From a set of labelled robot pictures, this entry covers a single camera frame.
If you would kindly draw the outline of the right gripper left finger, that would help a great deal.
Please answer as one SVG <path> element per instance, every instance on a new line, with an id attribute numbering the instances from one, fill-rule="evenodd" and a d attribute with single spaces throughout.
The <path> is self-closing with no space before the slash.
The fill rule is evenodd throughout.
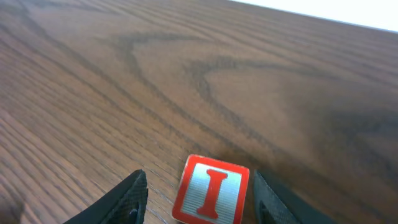
<path id="1" fill-rule="evenodd" d="M 139 169 L 65 224 L 143 224 L 147 199 L 146 173 Z"/>

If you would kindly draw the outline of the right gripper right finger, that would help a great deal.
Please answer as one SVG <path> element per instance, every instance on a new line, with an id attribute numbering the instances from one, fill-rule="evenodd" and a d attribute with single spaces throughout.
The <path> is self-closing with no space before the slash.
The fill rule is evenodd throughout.
<path id="1" fill-rule="evenodd" d="M 335 224 L 293 193 L 270 172 L 254 171 L 254 212 L 258 224 Z"/>

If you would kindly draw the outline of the red letter I block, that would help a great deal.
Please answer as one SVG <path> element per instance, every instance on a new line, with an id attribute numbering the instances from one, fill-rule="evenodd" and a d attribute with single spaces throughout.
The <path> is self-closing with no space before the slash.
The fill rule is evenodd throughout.
<path id="1" fill-rule="evenodd" d="M 249 169 L 244 166 L 189 155 L 172 217 L 189 224 L 240 224 L 249 174 Z"/>

